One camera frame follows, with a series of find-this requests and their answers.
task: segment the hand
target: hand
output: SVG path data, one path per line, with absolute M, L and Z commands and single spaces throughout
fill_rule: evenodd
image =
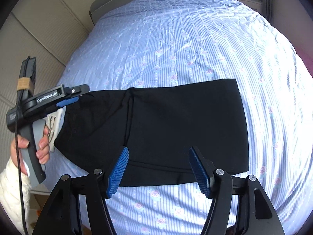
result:
M 36 153 L 36 156 L 39 159 L 40 164 L 45 164 L 50 159 L 49 140 L 47 136 L 48 133 L 49 133 L 49 129 L 47 126 L 45 126 L 44 131 L 43 131 L 43 137 L 39 141 L 40 149 Z M 29 144 L 29 141 L 27 139 L 23 138 L 21 135 L 18 135 L 18 147 L 19 148 L 27 148 L 28 144 Z M 11 159 L 14 165 L 17 167 L 18 160 L 16 156 L 15 138 L 11 142 L 10 152 L 11 152 Z M 21 163 L 21 172 L 27 175 L 26 167 L 24 165 L 23 158 L 21 155 L 21 150 L 19 150 L 19 157 L 20 157 L 20 163 Z

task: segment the finger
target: finger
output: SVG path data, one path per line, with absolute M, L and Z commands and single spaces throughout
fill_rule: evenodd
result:
M 42 149 L 42 150 L 38 150 L 38 151 L 36 152 L 37 158 L 38 158 L 38 159 L 43 158 L 45 155 L 49 154 L 49 150 L 50 150 L 49 145 L 46 146 L 46 147 L 45 147 L 44 149 Z
M 49 127 L 48 126 L 45 126 L 44 129 L 43 129 L 43 134 L 44 135 L 48 135 L 49 134 Z
M 50 159 L 50 154 L 47 154 L 47 155 L 45 155 L 43 158 L 41 158 L 41 159 L 39 160 L 39 163 L 40 163 L 40 164 L 46 164 L 46 162 L 49 161 L 49 159 Z
M 18 135 L 18 147 L 19 148 L 27 148 L 29 144 L 29 140 L 25 139 L 21 135 Z M 16 150 L 15 138 L 11 142 L 11 150 Z
M 39 140 L 39 149 L 44 149 L 47 145 L 49 144 L 48 136 L 44 135 L 40 140 Z

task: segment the black cable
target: black cable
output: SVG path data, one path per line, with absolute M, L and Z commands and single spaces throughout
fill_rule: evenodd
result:
M 27 63 L 30 59 L 30 56 L 27 57 L 25 65 L 24 65 L 24 72 L 23 72 L 23 77 L 26 76 L 26 68 L 27 68 Z M 18 161 L 18 183 L 19 183 L 19 191 L 20 191 L 20 199 L 21 199 L 21 211 L 22 211 L 22 223 L 23 223 L 23 228 L 25 235 L 28 235 L 27 231 L 27 225 L 26 225 L 26 218 L 25 218 L 25 207 L 24 207 L 24 199 L 23 199 L 23 188 L 22 188 L 22 174 L 21 174 L 21 162 L 20 162 L 20 157 L 19 157 L 19 147 L 18 147 L 18 113 L 20 110 L 20 104 L 21 104 L 21 99 L 23 95 L 23 90 L 20 90 L 20 96 L 18 96 L 17 93 L 17 105 L 16 105 L 16 115 L 15 115 L 15 148 L 16 148 L 16 157 Z

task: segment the metal screw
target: metal screw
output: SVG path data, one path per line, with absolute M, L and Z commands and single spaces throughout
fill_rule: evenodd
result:
M 218 174 L 218 175 L 223 175 L 223 174 L 224 174 L 224 171 L 223 171 L 222 169 L 217 169 L 217 170 L 215 171 L 215 173 Z
M 102 169 L 95 169 L 94 174 L 100 175 L 102 173 Z
M 254 176 L 254 175 L 249 175 L 248 178 L 249 178 L 251 181 L 256 181 L 256 176 Z
M 63 176 L 61 177 L 61 179 L 62 179 L 63 181 L 66 181 L 66 180 L 69 179 L 69 175 L 65 174 L 65 175 L 63 175 Z

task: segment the fingernail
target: fingernail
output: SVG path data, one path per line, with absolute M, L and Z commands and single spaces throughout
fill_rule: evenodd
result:
M 37 158 L 41 158 L 42 153 L 40 151 L 37 151 L 36 156 L 37 156 Z
M 27 140 L 27 139 L 22 139 L 21 141 L 22 141 L 23 144 L 25 144 L 26 146 L 28 146 L 29 140 Z
M 43 149 L 43 148 L 45 147 L 45 143 L 44 143 L 44 142 L 41 142 L 41 143 L 39 144 L 39 147 L 40 147 L 40 149 Z

